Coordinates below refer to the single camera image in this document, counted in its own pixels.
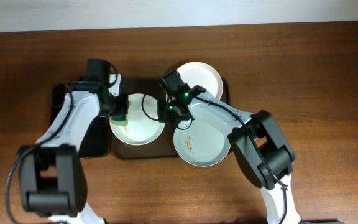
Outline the green yellow sponge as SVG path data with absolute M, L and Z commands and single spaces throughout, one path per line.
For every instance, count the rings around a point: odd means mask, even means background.
M 127 115 L 118 115 L 118 116 L 111 116 L 109 118 L 110 127 L 112 132 L 118 133 L 128 133 L 128 120 Z

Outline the pale blue plate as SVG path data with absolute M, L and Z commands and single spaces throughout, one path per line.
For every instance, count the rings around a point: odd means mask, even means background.
M 187 163 L 208 167 L 221 162 L 229 153 L 227 137 L 199 120 L 180 121 L 173 134 L 177 154 Z

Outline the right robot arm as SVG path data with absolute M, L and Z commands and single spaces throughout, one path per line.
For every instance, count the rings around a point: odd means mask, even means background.
M 240 170 L 260 189 L 268 223 L 300 223 L 291 191 L 295 153 L 273 116 L 235 109 L 203 87 L 162 86 L 168 96 L 167 121 L 202 121 L 227 136 Z

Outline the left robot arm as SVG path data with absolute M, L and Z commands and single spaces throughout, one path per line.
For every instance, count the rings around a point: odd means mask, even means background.
M 12 167 L 19 173 L 25 211 L 50 223 L 105 223 L 87 201 L 88 186 L 78 151 L 97 117 L 122 117 L 127 96 L 122 78 L 66 85 L 63 106 L 34 145 L 22 146 Z

